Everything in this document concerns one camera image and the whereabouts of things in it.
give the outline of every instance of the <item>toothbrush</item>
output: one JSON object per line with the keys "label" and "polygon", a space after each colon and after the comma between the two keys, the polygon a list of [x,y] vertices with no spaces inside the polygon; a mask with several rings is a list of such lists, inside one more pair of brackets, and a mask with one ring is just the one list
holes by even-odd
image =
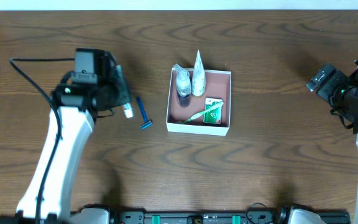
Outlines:
{"label": "toothbrush", "polygon": [[204,111],[201,111],[201,112],[199,112],[199,113],[194,114],[191,118],[189,118],[189,119],[187,119],[186,121],[182,122],[182,124],[185,124],[185,123],[187,123],[187,122],[189,122],[189,121],[193,121],[194,119],[197,119],[197,118],[199,118],[200,116],[202,116],[202,115],[204,115],[204,114],[206,114],[206,113],[208,113],[208,112],[210,112],[210,111],[212,111],[212,110],[215,110],[216,108],[220,108],[220,107],[222,107],[222,106],[223,106],[223,102],[216,103],[216,104],[213,105],[212,107],[210,107],[210,108],[208,108],[208,109],[206,109],[206,110],[204,110]]}

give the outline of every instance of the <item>wooden table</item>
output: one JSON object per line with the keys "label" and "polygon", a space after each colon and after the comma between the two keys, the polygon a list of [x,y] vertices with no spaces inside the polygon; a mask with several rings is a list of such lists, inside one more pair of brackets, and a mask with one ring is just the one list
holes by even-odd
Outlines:
{"label": "wooden table", "polygon": [[[158,210],[245,210],[253,202],[318,209],[356,205],[356,136],[306,88],[326,62],[350,74],[358,11],[0,12],[0,213],[13,214],[33,176],[50,108],[10,57],[112,52],[153,126],[121,109],[97,122],[71,200]],[[232,72],[226,137],[168,133],[170,70]],[[46,92],[73,62],[20,63]]]}

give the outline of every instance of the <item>white wall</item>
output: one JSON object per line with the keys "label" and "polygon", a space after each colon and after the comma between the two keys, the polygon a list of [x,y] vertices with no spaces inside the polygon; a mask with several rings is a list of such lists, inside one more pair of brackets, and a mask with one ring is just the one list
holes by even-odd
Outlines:
{"label": "white wall", "polygon": [[0,0],[0,10],[358,9],[358,0]]}

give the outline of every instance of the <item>green marking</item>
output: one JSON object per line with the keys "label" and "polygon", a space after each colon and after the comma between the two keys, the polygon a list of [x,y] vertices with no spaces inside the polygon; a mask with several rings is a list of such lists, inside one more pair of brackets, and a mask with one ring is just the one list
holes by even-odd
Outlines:
{"label": "green marking", "polygon": [[160,216],[159,215],[152,216],[152,224],[160,224]]}
{"label": "green marking", "polygon": [[233,215],[233,224],[241,224],[241,217],[239,215]]}

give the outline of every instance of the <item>table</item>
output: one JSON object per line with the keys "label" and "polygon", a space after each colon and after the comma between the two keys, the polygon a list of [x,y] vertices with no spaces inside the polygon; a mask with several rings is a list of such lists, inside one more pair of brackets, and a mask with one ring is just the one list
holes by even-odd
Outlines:
{"label": "table", "polygon": [[[72,210],[242,210],[262,202],[346,209],[354,216],[356,136],[306,88],[324,63],[350,74],[358,54],[358,11],[0,12],[0,213],[13,214],[33,176],[50,108],[10,57],[73,57],[108,50],[122,65],[153,126],[116,115],[96,123],[81,159]],[[226,137],[168,133],[174,63],[232,72]],[[20,68],[46,92],[73,62]]]}

